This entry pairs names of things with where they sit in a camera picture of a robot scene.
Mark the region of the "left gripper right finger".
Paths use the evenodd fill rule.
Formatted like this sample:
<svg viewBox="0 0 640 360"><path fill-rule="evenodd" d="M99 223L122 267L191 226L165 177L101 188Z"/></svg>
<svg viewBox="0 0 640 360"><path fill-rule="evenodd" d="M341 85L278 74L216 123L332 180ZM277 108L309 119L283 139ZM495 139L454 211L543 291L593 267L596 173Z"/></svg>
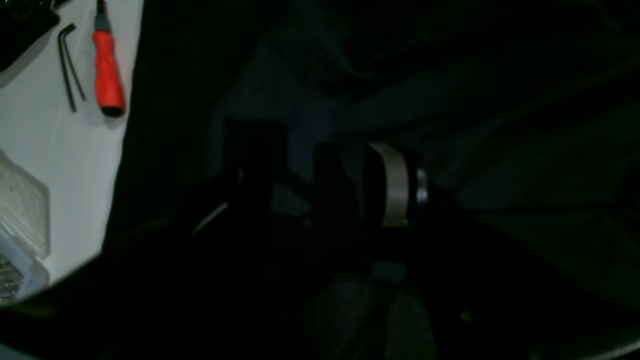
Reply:
<svg viewBox="0 0 640 360"><path fill-rule="evenodd" d="M410 227L429 201L421 160L401 146L375 141L315 148L320 214L352 228L395 231Z"/></svg>

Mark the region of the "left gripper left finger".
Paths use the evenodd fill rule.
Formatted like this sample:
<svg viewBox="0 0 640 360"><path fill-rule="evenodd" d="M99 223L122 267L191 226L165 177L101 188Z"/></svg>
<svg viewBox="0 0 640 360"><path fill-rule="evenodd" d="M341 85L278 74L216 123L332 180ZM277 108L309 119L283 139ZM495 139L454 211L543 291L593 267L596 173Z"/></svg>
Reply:
<svg viewBox="0 0 640 360"><path fill-rule="evenodd" d="M268 233L276 175L287 157L287 127L280 121L226 119L223 169L232 178L230 209L243 240Z"/></svg>

